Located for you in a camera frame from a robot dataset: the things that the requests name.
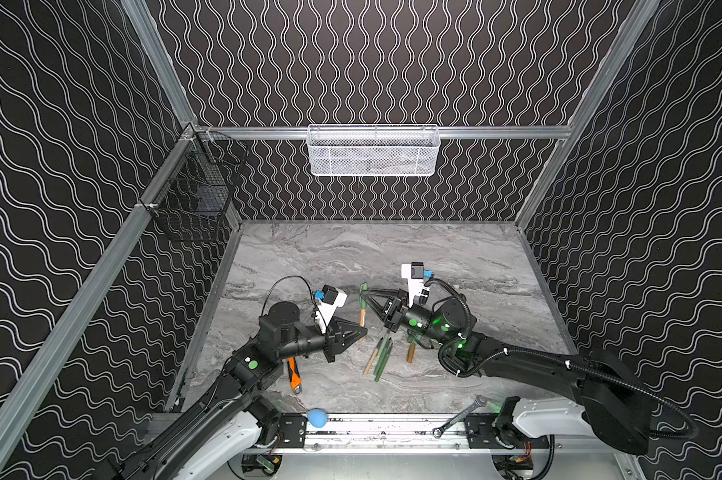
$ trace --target orange utility knife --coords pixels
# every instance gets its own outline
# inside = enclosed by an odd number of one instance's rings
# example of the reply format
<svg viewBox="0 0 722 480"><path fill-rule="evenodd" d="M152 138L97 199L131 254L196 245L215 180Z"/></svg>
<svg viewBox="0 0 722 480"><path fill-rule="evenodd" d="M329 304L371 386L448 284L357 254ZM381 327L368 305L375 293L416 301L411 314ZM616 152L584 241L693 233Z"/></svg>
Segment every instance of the orange utility knife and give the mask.
<svg viewBox="0 0 722 480"><path fill-rule="evenodd" d="M287 359L287 371L289 372L289 381L292 383L292 392L298 395L303 390L303 380L299 378L297 360Z"/></svg>

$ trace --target wavy line pattern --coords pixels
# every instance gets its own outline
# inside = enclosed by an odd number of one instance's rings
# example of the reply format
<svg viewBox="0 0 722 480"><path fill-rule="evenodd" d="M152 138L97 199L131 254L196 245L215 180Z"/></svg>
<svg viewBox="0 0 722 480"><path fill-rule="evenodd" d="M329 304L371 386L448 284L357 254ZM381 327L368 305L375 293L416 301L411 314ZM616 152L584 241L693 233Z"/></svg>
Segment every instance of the wavy line pattern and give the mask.
<svg viewBox="0 0 722 480"><path fill-rule="evenodd" d="M181 130L119 5L0 2L0 407Z"/></svg>
<svg viewBox="0 0 722 480"><path fill-rule="evenodd" d="M722 2L662 2L527 235L578 348L701 425L647 478L722 479Z"/></svg>
<svg viewBox="0 0 722 480"><path fill-rule="evenodd" d="M151 224L140 238L1 478L85 478L106 456L120 461L140 447L226 245L174 243L157 232Z"/></svg>
<svg viewBox="0 0 722 480"><path fill-rule="evenodd" d="M512 221L554 144L450 140L428 178L328 178L310 174L305 142L257 141L233 202L250 220Z"/></svg>
<svg viewBox="0 0 722 480"><path fill-rule="evenodd" d="M202 124L560 125L632 3L160 0L150 7Z"/></svg>

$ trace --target marble countertop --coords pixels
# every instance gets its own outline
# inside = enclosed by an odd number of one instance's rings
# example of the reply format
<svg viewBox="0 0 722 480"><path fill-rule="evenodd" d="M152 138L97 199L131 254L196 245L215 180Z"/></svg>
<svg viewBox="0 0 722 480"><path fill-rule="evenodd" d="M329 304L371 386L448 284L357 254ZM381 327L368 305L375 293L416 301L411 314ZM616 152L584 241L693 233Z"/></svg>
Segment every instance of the marble countertop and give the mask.
<svg viewBox="0 0 722 480"><path fill-rule="evenodd" d="M185 406L195 402L217 376L231 352L257 333L257 318L270 286L286 275L303 275L313 289L324 283L348 293L337 316L358 321L358 290L406 288L400 264L422 261L439 278L464 293L479 319L475 330L529 348L566 352L529 261L510 224L246 224L201 356L190 378ZM309 319L307 288L286 280L272 302L296 302ZM433 291L437 300L445 293ZM439 365L435 350L417 349L406 362L405 333L394 344L379 382L363 368L382 334L367 312L369 334L334 363L321 354L298 359L303 392L294 395L286 374L267 393L280 408L328 412L456 412L475 395L498 406L507 396L545 398L550 392L499 378L459 379Z"/></svg>

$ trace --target black and white wallpaper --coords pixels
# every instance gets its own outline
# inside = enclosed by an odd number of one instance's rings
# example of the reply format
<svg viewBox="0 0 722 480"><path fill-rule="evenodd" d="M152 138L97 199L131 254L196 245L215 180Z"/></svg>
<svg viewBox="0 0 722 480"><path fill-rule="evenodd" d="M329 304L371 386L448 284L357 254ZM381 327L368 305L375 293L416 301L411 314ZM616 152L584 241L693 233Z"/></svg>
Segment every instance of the black and white wallpaper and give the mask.
<svg viewBox="0 0 722 480"><path fill-rule="evenodd" d="M127 25L0 2L0 407L182 130Z"/></svg>
<svg viewBox="0 0 722 480"><path fill-rule="evenodd" d="M230 235L226 226L225 237ZM193 338L227 242L170 242L151 224L0 478L85 478L136 451Z"/></svg>
<svg viewBox="0 0 722 480"><path fill-rule="evenodd" d="M647 478L722 480L722 1L661 2L527 236L578 348L699 422Z"/></svg>
<svg viewBox="0 0 722 480"><path fill-rule="evenodd" d="M513 221L555 140L444 140L430 177L315 177L304 141L257 141L233 203L248 220Z"/></svg>
<svg viewBox="0 0 722 480"><path fill-rule="evenodd" d="M147 0L201 124L562 125L632 0Z"/></svg>

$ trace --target metal beam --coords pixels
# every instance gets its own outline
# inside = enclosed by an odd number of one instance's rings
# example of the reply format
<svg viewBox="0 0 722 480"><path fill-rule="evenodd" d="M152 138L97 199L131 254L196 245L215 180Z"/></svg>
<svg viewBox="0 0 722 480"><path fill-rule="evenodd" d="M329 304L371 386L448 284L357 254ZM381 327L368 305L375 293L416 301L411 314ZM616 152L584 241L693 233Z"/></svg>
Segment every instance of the metal beam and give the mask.
<svg viewBox="0 0 722 480"><path fill-rule="evenodd" d="M556 322L556 326L558 326L558 332L561 333L561 337L564 340L566 349L568 350L569 354L576 355L577 346L575 346L575 341L572 339L572 335L566 328L566 322L564 321L564 317L562 316L561 312L558 311L558 302L556 302L556 299L553 298L553 293L551 293L551 289L548 286L548 280L546 280L545 276L542 274L542 270L540 270L540 266L537 263L534 252L531 251L531 245L529 245L529 241L527 241L526 235L522 230L518 230L518 233L521 247L524 249L526 258L529 260L531 270L535 273L535 276L537 277L537 283L539 283L540 290L542 290L542 295L546 298L546 302L548 302L548 309L550 309L551 315L553 315L553 320Z"/></svg>
<svg viewBox="0 0 722 480"><path fill-rule="evenodd" d="M187 101L185 89L180 84L180 78L174 70L174 63L166 51L164 41L158 33L156 21L145 4L145 0L121 0L126 15L134 26L136 36L140 38L142 48L153 69L156 71L158 83L164 88L166 97L169 99L172 110L177 120L182 124L196 124L196 115L193 113L191 104Z"/></svg>
<svg viewBox="0 0 722 480"><path fill-rule="evenodd" d="M225 247L225 253L220 259L220 266L217 269L217 274L214 276L212 281L212 287L209 289L209 295L207 295L206 302L203 303L203 310L201 315L198 317L198 323L196 329L193 332L193 339L190 345L185 351L185 358L182 361L182 366L177 373L176 379L174 379L174 386L171 389L169 398L166 401L166 407L164 408L169 412L174 406L174 402L180 397L180 392L183 384L187 384L187 373L193 370L193 367L198 361L198 357L201 355L201 349L203 343L206 341L207 333L212 325L214 313L217 312L217 306L220 304L220 297L222 296L223 289L225 288L225 281L227 280L227 274L231 271L233 266L233 258L236 256L236 250L238 250L238 244L241 242L241 228L239 224L231 224L233 232L231 238L227 241Z"/></svg>
<svg viewBox="0 0 722 480"><path fill-rule="evenodd" d="M306 140L307 127L207 127L236 140ZM545 127L439 127L439 136L445 140L502 139L502 138L568 138L568 126Z"/></svg>
<svg viewBox="0 0 722 480"><path fill-rule="evenodd" d="M182 159L192 141L189 133L190 128L145 189L140 198L145 204L155 201L166 178ZM141 204L135 205L1 406L0 473L148 223L150 213Z"/></svg>
<svg viewBox="0 0 722 480"><path fill-rule="evenodd" d="M548 187L553 184L558 171L566 162L569 153L575 147L582 136L582 132L590 124L593 115L596 114L598 105L609 91L614 83L617 73L625 63L628 55L633 51L638 38L644 32L644 28L657 10L660 0L636 0L631 7L631 11L620 26L620 30L612 42L612 46L604 56L601 64L598 66L596 75L593 76L591 84L588 85L586 92L582 96L580 104L577 106L575 114L569 120L572 127L572 134L566 141L559 141L551 152L551 156L542 168L535 185L531 188L529 196L526 197L524 206L521 207L519 215L516 217L516 225L522 230L531 221L531 217L537 211L537 207L548 192Z"/></svg>

